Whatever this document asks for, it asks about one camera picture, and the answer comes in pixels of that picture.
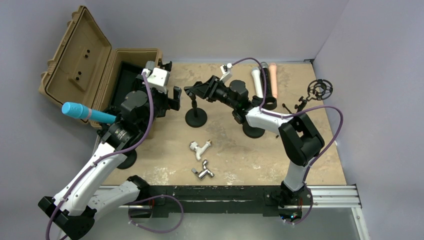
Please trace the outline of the white microphone grey head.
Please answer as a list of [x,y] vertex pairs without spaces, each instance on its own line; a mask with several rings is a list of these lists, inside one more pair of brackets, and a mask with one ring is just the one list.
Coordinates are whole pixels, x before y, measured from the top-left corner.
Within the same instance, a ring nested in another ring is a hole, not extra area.
[[262,87],[262,80],[261,80],[261,71],[258,67],[254,67],[251,71],[251,76],[253,78],[254,88],[255,88],[255,95],[261,99],[264,98],[264,92]]

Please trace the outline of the black microphone silver grille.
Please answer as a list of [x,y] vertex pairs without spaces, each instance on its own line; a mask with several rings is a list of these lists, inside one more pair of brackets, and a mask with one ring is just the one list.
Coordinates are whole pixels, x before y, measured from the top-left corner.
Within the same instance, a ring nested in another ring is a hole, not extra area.
[[270,83],[270,73],[269,73],[269,65],[266,62],[260,63],[263,72],[260,73],[262,88],[264,97],[268,98],[272,96],[271,83]]

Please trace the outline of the blue microphone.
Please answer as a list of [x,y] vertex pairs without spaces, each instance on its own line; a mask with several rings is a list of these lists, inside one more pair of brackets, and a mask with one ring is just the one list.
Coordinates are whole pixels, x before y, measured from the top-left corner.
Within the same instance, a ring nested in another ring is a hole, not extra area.
[[116,120],[115,115],[91,109],[81,103],[65,102],[61,111],[64,115],[80,120],[90,120],[104,124],[113,124]]

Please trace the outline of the black tripod shock-mount stand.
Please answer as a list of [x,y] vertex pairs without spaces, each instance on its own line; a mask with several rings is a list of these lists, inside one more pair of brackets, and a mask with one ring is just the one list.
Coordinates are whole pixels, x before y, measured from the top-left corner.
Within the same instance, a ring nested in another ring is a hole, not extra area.
[[299,98],[300,104],[296,104],[294,108],[296,112],[301,112],[307,103],[311,100],[314,101],[323,101],[328,99],[333,93],[333,85],[330,81],[326,79],[315,79],[309,83],[307,87],[307,97],[304,98],[301,96]]

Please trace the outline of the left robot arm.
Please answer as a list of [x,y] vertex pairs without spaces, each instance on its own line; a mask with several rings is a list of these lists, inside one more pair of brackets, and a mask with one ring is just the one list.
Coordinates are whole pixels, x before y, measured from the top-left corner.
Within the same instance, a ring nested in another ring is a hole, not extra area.
[[168,110],[180,109],[181,94],[182,89],[177,86],[169,97],[166,89],[143,85],[129,92],[119,106],[104,111],[110,120],[100,121],[101,141],[92,157],[60,192],[44,196],[38,203],[49,218],[46,239],[50,238],[51,227],[56,225],[66,237],[79,240],[110,211],[126,204],[142,205],[155,200],[150,185],[137,175],[106,193],[96,195],[96,191],[121,164],[135,162],[131,153],[146,140],[156,118],[164,117]]

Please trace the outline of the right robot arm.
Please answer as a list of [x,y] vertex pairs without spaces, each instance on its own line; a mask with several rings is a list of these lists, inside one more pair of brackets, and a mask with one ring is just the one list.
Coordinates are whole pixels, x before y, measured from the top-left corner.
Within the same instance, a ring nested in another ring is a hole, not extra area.
[[208,102],[219,101],[233,109],[238,124],[272,132],[280,136],[285,154],[290,160],[285,178],[277,197],[281,207],[292,204],[306,189],[306,178],[311,164],[319,156],[325,141],[309,116],[296,113],[293,116],[261,108],[261,99],[249,98],[246,84],[233,80],[229,86],[213,75],[206,82],[197,81],[184,87],[189,97],[199,97]]

